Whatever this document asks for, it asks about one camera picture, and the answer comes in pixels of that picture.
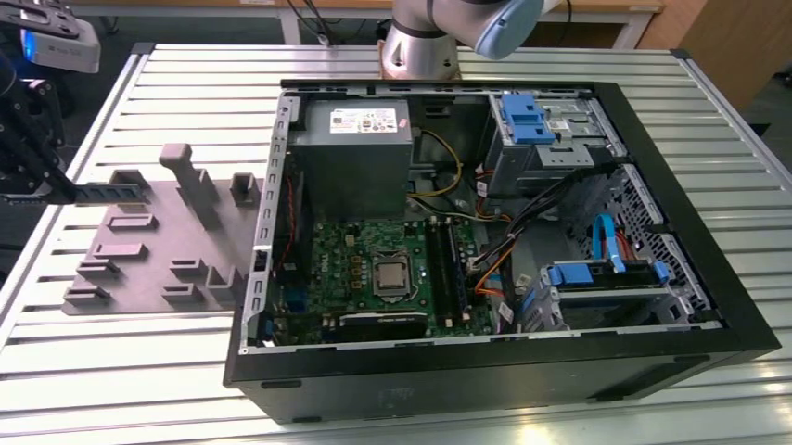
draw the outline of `slotted table surface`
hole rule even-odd
[[[665,51],[459,57],[464,79],[621,84],[784,348],[630,402],[279,426],[220,383],[229,312],[60,312],[104,209],[49,207],[0,294],[2,443],[792,439],[792,182],[698,68]],[[212,179],[263,177],[279,80],[376,78],[376,58],[368,46],[157,45],[129,57],[69,173],[78,183],[106,181],[114,169],[165,179],[160,145],[185,142]]]

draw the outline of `green motherboard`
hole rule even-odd
[[[424,337],[488,335],[492,332],[486,304],[470,306],[460,323],[448,325],[435,320],[426,224],[423,221],[320,222],[313,226],[311,283],[307,296],[303,296],[307,297],[305,315],[420,312],[428,316]],[[475,255],[468,221],[454,222],[451,230],[459,258]],[[399,271],[404,273],[403,279],[396,275]],[[400,292],[394,289],[399,286],[403,286]],[[467,301],[472,300],[470,289]],[[289,325],[296,344],[324,342],[323,326],[315,318],[293,317]]]

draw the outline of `sticker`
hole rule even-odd
[[[547,126],[550,130],[567,130],[569,131],[569,124],[563,119],[552,119],[547,122]]]
[[[331,133],[395,133],[395,108],[336,108],[329,113]]]
[[[475,193],[479,195],[479,197],[486,197],[486,183],[482,181],[475,182]]]
[[[519,274],[519,278],[516,278],[516,283],[514,283],[515,287],[524,287],[530,283],[530,277],[523,273]]]
[[[514,311],[508,306],[506,306],[506,303],[503,303],[502,301],[499,302],[499,306],[496,307],[496,313],[500,314],[503,320],[506,320],[508,323],[514,319]]]

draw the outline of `motherboard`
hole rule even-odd
[[[420,329],[404,337],[491,333],[488,306],[467,295],[458,269],[476,255],[468,221],[320,222],[312,236],[311,282],[283,295],[289,343],[387,338],[371,325]],[[438,287],[447,283],[446,295]]]

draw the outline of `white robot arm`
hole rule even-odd
[[[459,68],[456,41],[491,59],[524,42],[560,0],[395,0],[380,62],[391,79],[448,79]]]

